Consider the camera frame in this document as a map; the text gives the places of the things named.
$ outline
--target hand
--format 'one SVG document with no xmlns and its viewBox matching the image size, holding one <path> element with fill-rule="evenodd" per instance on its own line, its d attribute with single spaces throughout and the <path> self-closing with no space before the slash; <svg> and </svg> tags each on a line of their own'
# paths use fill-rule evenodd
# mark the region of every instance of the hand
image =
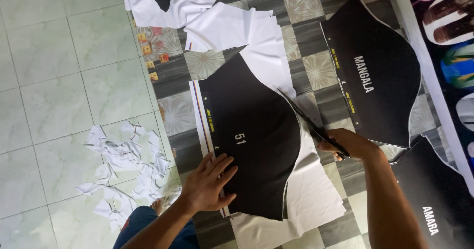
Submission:
<svg viewBox="0 0 474 249">
<path fill-rule="evenodd" d="M 382 152 L 382 150 L 371 141 L 344 128 L 328 130 L 327 134 L 330 138 L 334 138 L 337 143 L 344 147 L 351 155 L 351 158 L 357 158 L 364 161 Z M 317 148 L 326 152 L 332 152 L 334 156 L 337 156 L 338 161 L 342 160 L 342 158 L 336 154 L 336 152 L 340 153 L 341 151 L 328 142 L 323 141 L 319 143 Z"/>
<path fill-rule="evenodd" d="M 212 153 L 207 154 L 199 167 L 188 176 L 179 197 L 194 213 L 219 210 L 230 204 L 236 197 L 236 194 L 232 193 L 219 198 L 222 187 L 234 176 L 238 167 L 233 166 L 220 178 L 218 176 L 234 160 L 234 157 L 222 154 L 207 165 L 211 157 Z"/>
</svg>

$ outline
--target blue fabric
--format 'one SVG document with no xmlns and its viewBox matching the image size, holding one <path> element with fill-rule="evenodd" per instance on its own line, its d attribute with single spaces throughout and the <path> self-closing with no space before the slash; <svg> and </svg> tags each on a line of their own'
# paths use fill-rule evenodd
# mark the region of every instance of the blue fabric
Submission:
<svg viewBox="0 0 474 249">
<path fill-rule="evenodd" d="M 148 226 L 158 216 L 149 206 L 142 205 L 128 217 L 127 223 L 115 241 L 113 249 L 120 249 L 135 234 Z M 169 249 L 199 249 L 198 237 L 193 220 L 190 219 L 173 240 Z"/>
</svg>

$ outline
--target white tile floor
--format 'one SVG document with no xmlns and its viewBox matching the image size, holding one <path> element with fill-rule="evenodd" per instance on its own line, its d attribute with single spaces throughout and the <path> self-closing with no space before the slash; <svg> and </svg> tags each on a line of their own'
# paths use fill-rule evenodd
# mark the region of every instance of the white tile floor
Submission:
<svg viewBox="0 0 474 249">
<path fill-rule="evenodd" d="M 0 12 L 0 244 L 112 248 L 118 231 L 92 213 L 103 192 L 74 189 L 105 161 L 82 146 L 92 125 L 117 141 L 125 120 L 156 131 L 172 161 L 157 184 L 179 179 L 123 0 L 0 0 Z M 110 184 L 131 191 L 136 174 Z"/>
</svg>

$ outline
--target person's left hand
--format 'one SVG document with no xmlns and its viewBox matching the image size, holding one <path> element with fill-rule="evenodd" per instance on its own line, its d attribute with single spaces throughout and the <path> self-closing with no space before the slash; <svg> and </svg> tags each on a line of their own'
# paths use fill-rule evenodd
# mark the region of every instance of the person's left hand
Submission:
<svg viewBox="0 0 474 249">
<path fill-rule="evenodd" d="M 231 193 L 219 198 L 219 192 L 237 172 L 237 166 L 233 166 L 220 178 L 218 176 L 234 158 L 222 154 L 207 165 L 211 157 L 212 153 L 204 157 L 199 167 L 188 176 L 182 188 L 180 199 L 186 202 L 194 212 L 219 210 L 230 204 L 236 197 L 235 193 Z"/>
</svg>

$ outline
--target scissors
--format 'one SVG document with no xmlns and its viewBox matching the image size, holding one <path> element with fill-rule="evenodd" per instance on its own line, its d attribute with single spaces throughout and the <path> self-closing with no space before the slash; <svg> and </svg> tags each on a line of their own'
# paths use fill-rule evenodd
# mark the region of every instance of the scissors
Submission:
<svg viewBox="0 0 474 249">
<path fill-rule="evenodd" d="M 326 132 L 323 129 L 318 128 L 317 125 L 314 124 L 313 121 L 311 121 L 311 119 L 306 116 L 306 114 L 301 109 L 299 109 L 299 107 L 286 94 L 284 94 L 280 89 L 278 90 L 283 95 L 283 97 L 285 97 L 288 103 L 293 107 L 293 110 L 295 110 L 295 112 L 298 113 L 298 115 L 300 115 L 304 119 L 304 121 L 308 125 L 308 128 L 310 129 L 310 134 L 312 137 L 315 137 L 318 142 L 325 141 L 333 145 L 335 148 L 339 149 L 341 153 L 338 152 L 337 155 L 340 156 L 342 159 L 346 159 L 346 157 L 351 157 L 346 151 L 346 149 L 344 149 L 344 147 L 338 144 L 335 139 L 329 138 Z"/>
</svg>

